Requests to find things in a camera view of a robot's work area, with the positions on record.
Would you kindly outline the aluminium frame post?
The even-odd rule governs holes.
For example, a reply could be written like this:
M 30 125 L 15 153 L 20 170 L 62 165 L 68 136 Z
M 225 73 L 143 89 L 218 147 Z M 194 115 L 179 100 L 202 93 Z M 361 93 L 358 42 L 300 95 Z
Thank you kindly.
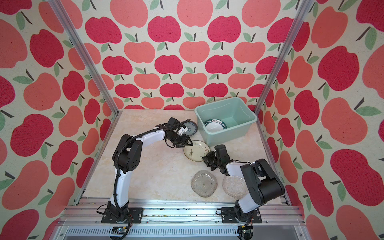
M 87 68 L 89 74 L 94 79 L 95 84 L 97 85 L 98 89 L 101 92 L 101 95 L 103 96 L 104 100 L 108 104 L 109 108 L 112 111 L 112 114 L 114 116 L 119 115 L 119 109 L 117 108 L 116 103 L 114 102 L 105 82 L 103 81 L 103 78 L 99 74 L 94 61 L 92 60 L 91 55 L 89 54 L 87 48 L 85 47 L 84 43 L 82 42 L 81 38 L 79 37 L 77 30 L 75 26 L 73 25 L 70 16 L 67 14 L 64 5 L 61 1 L 48 1 L 50 6 L 52 7 L 55 15 L 57 16 L 58 20 L 60 21 L 61 25 L 63 26 L 64 30 L 66 31 L 67 35 L 69 36 L 69 39 L 74 44 L 74 47 L 76 48 L 80 58 L 82 59 L 83 63 L 85 64 L 85 67 Z
M 315 1 L 310 1 L 310 0 L 301 1 L 301 5 L 299 6 L 297 14 L 293 20 L 292 26 L 288 32 L 286 40 L 283 42 L 283 45 L 281 46 L 281 49 L 277 56 L 277 60 L 275 61 L 275 64 L 272 68 L 271 73 L 267 76 L 267 81 L 265 83 L 264 89 L 257 101 L 255 113 L 258 113 L 262 108 L 263 104 L 265 103 L 265 100 L 273 85 L 273 82 L 275 81 L 277 74 L 280 72 L 286 56 L 290 53 L 291 50 L 293 50 L 293 42 L 296 39 L 300 31 L 300 28 L 310 11 L 312 4 L 314 3 Z

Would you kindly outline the grey glass plate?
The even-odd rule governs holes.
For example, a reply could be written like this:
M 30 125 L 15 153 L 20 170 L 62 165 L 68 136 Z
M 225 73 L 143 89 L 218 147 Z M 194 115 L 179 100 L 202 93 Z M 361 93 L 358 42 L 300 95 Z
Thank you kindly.
M 200 197 L 208 198 L 216 191 L 218 181 L 216 177 L 206 170 L 195 173 L 191 179 L 191 188 Z

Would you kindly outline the small blue patterned plate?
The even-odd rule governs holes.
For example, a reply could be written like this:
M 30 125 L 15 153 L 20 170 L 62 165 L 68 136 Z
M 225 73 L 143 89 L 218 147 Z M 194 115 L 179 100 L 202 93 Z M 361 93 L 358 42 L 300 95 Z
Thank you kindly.
M 184 126 L 186 129 L 185 134 L 187 136 L 192 136 L 192 135 L 196 134 L 198 131 L 198 126 L 193 121 L 189 121 L 189 122 L 185 123 Z

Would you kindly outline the left aluminium frame post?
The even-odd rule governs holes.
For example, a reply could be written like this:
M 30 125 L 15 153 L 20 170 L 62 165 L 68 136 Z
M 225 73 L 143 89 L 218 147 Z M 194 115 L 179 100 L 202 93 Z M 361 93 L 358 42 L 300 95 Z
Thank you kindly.
M 95 84 L 97 85 L 98 89 L 101 92 L 101 95 L 103 96 L 104 100 L 108 104 L 109 108 L 112 111 L 112 114 L 114 116 L 119 115 L 119 109 L 117 108 L 116 103 L 114 102 L 105 82 L 103 81 L 103 78 L 99 74 L 94 61 L 92 60 L 91 55 L 89 54 L 87 48 L 85 47 L 84 43 L 82 42 L 81 38 L 79 37 L 77 30 L 75 26 L 73 25 L 70 16 L 67 14 L 64 5 L 61 1 L 48 1 L 50 6 L 52 7 L 55 15 L 57 16 L 58 20 L 60 21 L 61 25 L 63 26 L 64 30 L 66 31 L 67 35 L 69 36 L 69 39 L 74 44 L 74 47 L 76 48 L 80 58 L 82 59 L 83 63 L 85 64 L 85 67 L 87 68 L 89 74 L 94 79 Z

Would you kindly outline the black rimmed white plate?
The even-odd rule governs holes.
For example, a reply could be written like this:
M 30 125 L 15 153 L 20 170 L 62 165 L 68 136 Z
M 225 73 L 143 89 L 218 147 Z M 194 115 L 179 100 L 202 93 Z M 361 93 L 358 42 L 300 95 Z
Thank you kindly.
M 216 133 L 227 129 L 227 125 L 219 119 L 209 119 L 204 122 L 204 126 L 210 133 Z

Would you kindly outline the clear glass plate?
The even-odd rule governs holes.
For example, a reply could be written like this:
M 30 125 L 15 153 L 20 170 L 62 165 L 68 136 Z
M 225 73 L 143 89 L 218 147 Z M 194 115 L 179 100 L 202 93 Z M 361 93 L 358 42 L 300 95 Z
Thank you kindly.
M 227 195 L 236 199 L 241 199 L 248 193 L 245 180 L 236 176 L 225 176 L 222 187 Z

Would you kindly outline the right aluminium frame post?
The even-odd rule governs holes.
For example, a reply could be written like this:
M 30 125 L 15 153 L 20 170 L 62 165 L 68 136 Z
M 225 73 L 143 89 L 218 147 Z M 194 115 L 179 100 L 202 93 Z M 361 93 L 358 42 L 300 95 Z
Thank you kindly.
M 272 68 L 271 73 L 267 76 L 267 81 L 265 83 L 264 89 L 257 101 L 255 113 L 258 113 L 262 108 L 263 104 L 265 103 L 265 100 L 273 85 L 273 82 L 275 81 L 277 74 L 280 72 L 286 56 L 290 53 L 291 50 L 293 50 L 293 42 L 296 39 L 300 31 L 300 28 L 310 11 L 312 4 L 314 3 L 315 1 L 310 1 L 310 0 L 301 1 L 301 5 L 299 6 L 297 14 L 293 20 L 292 26 L 288 32 L 286 40 L 283 42 L 283 45 L 281 46 L 281 49 L 277 56 L 277 60 L 275 61 L 275 64 Z

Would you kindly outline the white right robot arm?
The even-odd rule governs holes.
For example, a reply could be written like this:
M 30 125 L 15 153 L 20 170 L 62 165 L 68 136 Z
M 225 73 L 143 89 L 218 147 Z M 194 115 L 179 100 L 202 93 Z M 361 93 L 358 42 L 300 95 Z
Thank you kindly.
M 214 151 L 202 157 L 212 171 L 219 169 L 228 177 L 244 179 L 248 193 L 236 201 L 238 213 L 247 214 L 285 194 L 285 187 L 275 171 L 265 159 L 253 163 L 232 160 L 229 155 L 219 155 Z

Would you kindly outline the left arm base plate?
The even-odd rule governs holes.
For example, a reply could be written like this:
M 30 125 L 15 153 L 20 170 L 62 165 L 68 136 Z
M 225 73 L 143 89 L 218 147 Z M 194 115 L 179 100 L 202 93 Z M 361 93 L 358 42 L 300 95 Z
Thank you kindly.
M 140 224 L 143 218 L 143 208 L 127 208 L 123 209 L 125 214 L 132 219 L 133 224 Z M 116 217 L 108 209 L 103 213 L 101 220 L 103 224 L 127 224 L 128 220 L 121 214 Z

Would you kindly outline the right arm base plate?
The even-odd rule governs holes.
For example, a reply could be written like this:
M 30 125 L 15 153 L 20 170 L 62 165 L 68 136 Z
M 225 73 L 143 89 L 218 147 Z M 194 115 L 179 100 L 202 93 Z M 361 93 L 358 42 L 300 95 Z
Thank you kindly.
M 222 218 L 223 224 L 261 224 L 262 218 L 259 209 L 244 213 L 239 207 L 220 208 L 216 215 Z

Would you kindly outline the green circuit board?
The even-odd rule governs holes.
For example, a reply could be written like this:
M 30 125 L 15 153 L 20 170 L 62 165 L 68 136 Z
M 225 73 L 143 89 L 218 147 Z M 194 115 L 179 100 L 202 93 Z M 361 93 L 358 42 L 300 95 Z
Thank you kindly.
M 127 234 L 129 232 L 129 228 L 128 227 L 113 227 L 112 230 L 111 230 L 111 234 L 112 235 L 123 235 L 123 234 Z

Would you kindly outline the mint green plastic bin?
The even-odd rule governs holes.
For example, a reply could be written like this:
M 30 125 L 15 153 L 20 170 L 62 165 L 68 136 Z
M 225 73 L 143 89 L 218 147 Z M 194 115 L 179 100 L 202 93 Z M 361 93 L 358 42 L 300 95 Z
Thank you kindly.
M 204 142 L 212 147 L 245 136 L 258 117 L 249 109 L 241 98 L 228 98 L 208 103 L 195 108 L 198 130 Z M 227 125 L 227 129 L 210 133 L 204 126 L 209 119 L 219 119 Z

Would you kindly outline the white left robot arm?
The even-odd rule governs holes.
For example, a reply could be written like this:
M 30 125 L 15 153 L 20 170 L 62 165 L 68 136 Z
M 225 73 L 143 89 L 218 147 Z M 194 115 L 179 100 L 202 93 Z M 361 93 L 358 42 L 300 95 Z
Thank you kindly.
M 170 148 L 183 148 L 192 146 L 190 136 L 186 134 L 187 119 L 179 122 L 171 118 L 168 123 L 157 125 L 154 129 L 136 136 L 123 135 L 113 154 L 116 178 L 111 203 L 117 209 L 122 209 L 129 202 L 129 185 L 132 172 L 138 167 L 142 150 L 156 142 L 165 141 Z

